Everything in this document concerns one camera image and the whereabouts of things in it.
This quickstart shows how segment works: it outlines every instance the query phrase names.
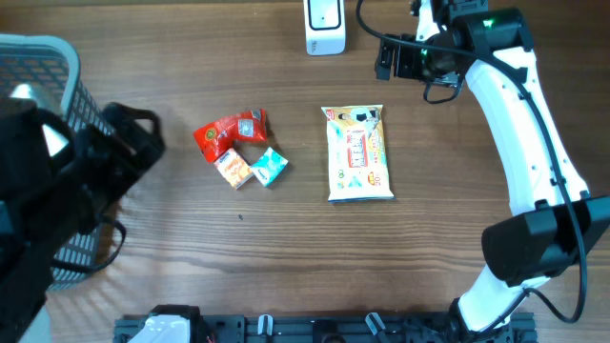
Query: cable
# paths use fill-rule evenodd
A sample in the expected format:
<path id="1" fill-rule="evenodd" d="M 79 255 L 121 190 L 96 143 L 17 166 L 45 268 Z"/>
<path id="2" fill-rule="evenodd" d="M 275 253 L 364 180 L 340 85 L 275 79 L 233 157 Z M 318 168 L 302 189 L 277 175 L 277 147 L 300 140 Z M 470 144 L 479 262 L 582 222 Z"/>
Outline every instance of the cable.
<path id="1" fill-rule="evenodd" d="M 517 87 L 517 90 L 523 97 L 523 100 L 525 100 L 527 102 L 528 106 L 530 107 L 530 109 L 532 111 L 532 114 L 536 118 L 536 121 L 539 125 L 540 133 L 542 134 L 544 144 L 546 145 L 546 149 L 549 154 L 549 159 L 551 160 L 551 166 L 553 167 L 553 172 L 555 173 L 555 177 L 557 178 L 557 186 L 559 187 L 559 192 L 561 193 L 561 197 L 563 198 L 563 202 L 565 203 L 565 207 L 568 211 L 568 216 L 570 217 L 570 222 L 572 224 L 572 228 L 574 229 L 574 236 L 576 237 L 577 247 L 578 247 L 577 258 L 579 260 L 579 275 L 580 275 L 579 299 L 578 299 L 577 306 L 576 306 L 572 316 L 566 317 L 565 315 L 560 313 L 559 310 L 551 303 L 551 301 L 540 291 L 533 289 L 533 288 L 527 288 L 527 289 L 523 290 L 523 294 L 518 298 L 518 300 L 515 301 L 511 305 L 511 307 L 509 307 L 509 309 L 505 313 L 503 313 L 502 316 L 499 317 L 494 322 L 496 324 L 491 325 L 489 327 L 489 329 L 493 330 L 497 324 L 503 322 L 512 313 L 512 311 L 514 311 L 517 308 L 517 306 L 525 298 L 525 296 L 529 295 L 530 293 L 533 293 L 537 297 L 539 297 L 540 300 L 542 300 L 542 302 L 549 308 L 549 310 L 562 322 L 570 323 L 570 324 L 576 323 L 580 319 L 580 316 L 582 315 L 582 312 L 584 311 L 584 303 L 585 303 L 585 299 L 587 296 L 586 252 L 584 250 L 584 242 L 582 240 L 582 232 L 580 232 L 579 221 L 576 217 L 576 213 L 574 211 L 574 207 L 572 205 L 570 195 L 568 194 L 568 190 L 565 188 L 565 178 L 563 177 L 563 174 L 561 173 L 561 168 L 559 167 L 559 161 L 557 158 L 557 153 L 555 152 L 555 147 L 553 146 L 553 141 L 551 139 L 551 135 L 548 131 L 548 128 L 546 127 L 546 124 L 544 123 L 544 118 L 542 118 L 542 114 L 540 113 L 538 106 L 536 105 L 536 103 L 534 102 L 534 99 L 532 98 L 532 94 L 527 89 L 525 89 L 525 87 L 511 73 L 511 71 L 513 71 L 514 69 L 511 66 L 509 66 L 508 64 L 506 64 L 505 62 L 497 59 L 493 55 L 487 56 L 487 55 L 470 52 L 467 50 L 437 47 L 437 46 L 432 46 L 432 45 L 419 43 L 419 42 L 403 41 L 401 39 L 386 36 L 385 34 L 379 32 L 379 31 L 371 29 L 368 25 L 366 25 L 364 23 L 364 21 L 362 20 L 362 17 L 360 16 L 360 8 L 362 7 L 363 2 L 364 2 L 364 0 L 358 0 L 358 3 L 356 5 L 356 20 L 357 20 L 358 24 L 368 33 L 372 34 L 373 36 L 375 36 L 381 40 L 392 42 L 392 43 L 398 44 L 403 47 L 449 52 L 449 53 L 454 53 L 454 54 L 459 54 L 462 56 L 470 57 L 470 58 L 473 58 L 474 60 L 481 60 L 482 62 L 489 64 L 490 66 L 496 68 L 498 71 L 500 71 L 502 74 L 504 74 L 504 76 L 506 76 L 515 85 L 515 87 Z"/>

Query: candy wrapper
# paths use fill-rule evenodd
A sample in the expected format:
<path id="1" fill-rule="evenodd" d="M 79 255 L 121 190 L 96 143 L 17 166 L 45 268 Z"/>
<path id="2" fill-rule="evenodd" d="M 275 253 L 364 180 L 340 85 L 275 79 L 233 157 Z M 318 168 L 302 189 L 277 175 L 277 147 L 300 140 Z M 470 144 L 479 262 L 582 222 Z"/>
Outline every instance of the candy wrapper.
<path id="1" fill-rule="evenodd" d="M 254 175 L 248 163 L 233 148 L 228 149 L 213 164 L 235 189 Z"/>
<path id="2" fill-rule="evenodd" d="M 322 108 L 327 117 L 329 202 L 394 199 L 381 105 Z"/>
<path id="3" fill-rule="evenodd" d="M 251 166 L 254 176 L 260 183 L 267 187 L 280 172 L 286 167 L 288 160 L 279 155 L 273 149 L 268 148 L 267 151 Z"/>
<path id="4" fill-rule="evenodd" d="M 267 141 L 266 119 L 267 112 L 263 109 L 245 111 L 220 118 L 193 132 L 193 137 L 208 163 L 213 163 L 221 154 L 233 147 L 234 140 Z"/>

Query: red snack bag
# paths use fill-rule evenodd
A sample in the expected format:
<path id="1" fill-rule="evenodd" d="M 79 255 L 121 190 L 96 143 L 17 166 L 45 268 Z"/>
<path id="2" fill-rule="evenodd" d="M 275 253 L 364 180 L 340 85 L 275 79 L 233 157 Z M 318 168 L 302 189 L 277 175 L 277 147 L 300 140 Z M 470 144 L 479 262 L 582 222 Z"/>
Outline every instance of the red snack bag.
<path id="1" fill-rule="evenodd" d="M 193 132 L 194 140 L 208 163 L 213 163 L 233 147 L 234 140 L 265 142 L 267 112 L 263 109 L 229 115 Z"/>

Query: wooden table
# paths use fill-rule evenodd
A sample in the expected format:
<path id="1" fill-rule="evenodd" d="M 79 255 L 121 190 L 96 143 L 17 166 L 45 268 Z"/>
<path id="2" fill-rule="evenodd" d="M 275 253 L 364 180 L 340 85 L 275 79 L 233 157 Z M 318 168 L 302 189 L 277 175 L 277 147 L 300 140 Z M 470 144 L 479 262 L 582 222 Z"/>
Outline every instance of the wooden table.
<path id="1" fill-rule="evenodd" d="M 610 192 L 610 7 L 600 1 L 517 5 L 537 41 L 539 74 L 563 144 L 594 195 Z M 374 28 L 413 32 L 405 1 L 368 1 Z M 78 288 L 50 293 L 56 342 L 108 342 L 113 321 L 157 304 L 212 313 L 443 311 L 476 279 L 482 231 L 510 216 L 506 182 L 469 91 L 423 102 L 421 84 L 376 81 L 378 40 L 348 2 L 338 56 L 305 52 L 299 1 L 253 4 L 23 8 L 0 30 L 51 34 L 79 51 L 99 104 L 118 101 L 163 119 L 167 152 L 121 202 L 129 229 L 115 263 Z M 397 201 L 329 205 L 321 106 L 383 104 Z M 270 145 L 291 162 L 270 189 L 239 191 L 207 165 L 192 132 L 246 109 L 269 111 Z M 264 147 L 242 146 L 251 160 Z M 607 342 L 610 237 L 589 254 L 582 320 L 563 325 L 537 300 L 540 342 Z M 543 290 L 566 313 L 577 269 Z"/>

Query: laundry basket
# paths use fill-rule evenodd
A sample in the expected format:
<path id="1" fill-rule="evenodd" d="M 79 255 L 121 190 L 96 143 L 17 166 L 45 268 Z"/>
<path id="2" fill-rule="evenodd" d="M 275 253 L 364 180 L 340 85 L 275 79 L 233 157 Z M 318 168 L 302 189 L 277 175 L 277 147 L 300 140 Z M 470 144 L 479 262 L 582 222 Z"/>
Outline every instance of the laundry basket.
<path id="1" fill-rule="evenodd" d="M 74 132 L 95 125 L 105 134 L 113 128 L 99 116 L 100 109 L 80 81 L 80 61 L 74 48 L 51 36 L 0 34 L 0 96 L 8 96 L 20 84 L 44 87 L 61 105 L 62 119 Z M 91 234 L 77 234 L 55 255 L 75 265 L 92 266 L 99 246 L 100 228 Z M 69 288 L 86 275 L 53 269 L 50 290 Z"/>

